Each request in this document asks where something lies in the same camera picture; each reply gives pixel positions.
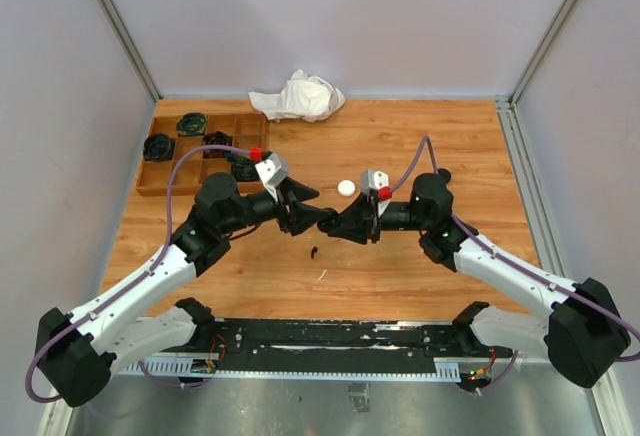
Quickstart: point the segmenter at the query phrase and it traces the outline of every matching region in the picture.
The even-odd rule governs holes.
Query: red connector
[[[391,196],[391,188],[389,186],[385,186],[384,188],[380,188],[378,190],[378,199],[380,199],[380,201],[391,199]]]
[[[249,159],[254,163],[262,161],[262,148],[251,148],[249,152]]]

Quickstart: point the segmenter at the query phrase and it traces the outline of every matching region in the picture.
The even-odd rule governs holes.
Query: wooden tray
[[[143,196],[163,196],[167,193],[169,176],[176,162],[190,149],[202,146],[202,136],[178,136],[176,123],[183,115],[157,116],[151,124],[149,136],[165,133],[175,140],[171,161],[141,161],[136,190]],[[269,122],[263,114],[207,114],[205,134],[222,131],[233,138],[233,146],[242,149],[268,149]],[[206,159],[198,152],[185,161],[173,185],[173,194],[195,194],[202,182],[213,173],[229,172],[231,165],[222,155]],[[260,181],[238,183],[240,193],[260,191]]]

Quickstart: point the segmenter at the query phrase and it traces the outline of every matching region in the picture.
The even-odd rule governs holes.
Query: wooden floor
[[[250,111],[248,101],[161,101],[158,114]],[[367,168],[397,180],[420,138],[429,134],[441,167],[453,174],[454,210],[506,250],[535,262],[535,252],[491,101],[348,101],[328,120],[272,123],[270,148],[284,156],[291,177],[320,191],[317,206],[345,208],[336,191]],[[425,154],[418,172],[430,171]],[[411,180],[394,194],[406,200]],[[174,222],[192,197],[174,198]],[[165,200],[132,192],[103,289],[128,275],[162,243]],[[292,238],[277,224],[232,243],[231,251],[195,282],[173,292],[150,314],[193,296],[217,316],[448,320],[474,300],[522,311],[471,277],[452,273],[422,254],[415,233],[383,233],[375,245],[329,239],[317,229]],[[313,246],[319,251],[310,259]],[[325,276],[319,279],[326,270]]]

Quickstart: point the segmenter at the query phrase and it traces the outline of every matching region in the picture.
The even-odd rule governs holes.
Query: white cloth
[[[251,104],[272,121],[304,119],[313,122],[327,119],[344,104],[344,94],[317,76],[298,70],[280,94],[249,93]]]

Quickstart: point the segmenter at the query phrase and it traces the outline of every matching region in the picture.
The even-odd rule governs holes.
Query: metal floor panel
[[[496,363],[496,371],[502,367],[503,362]],[[86,406],[74,411],[67,436],[604,434],[591,392],[548,364],[514,368],[481,398],[453,383],[372,382],[363,404],[350,384],[213,379],[203,388],[182,391],[119,376],[92,403],[94,414]]]

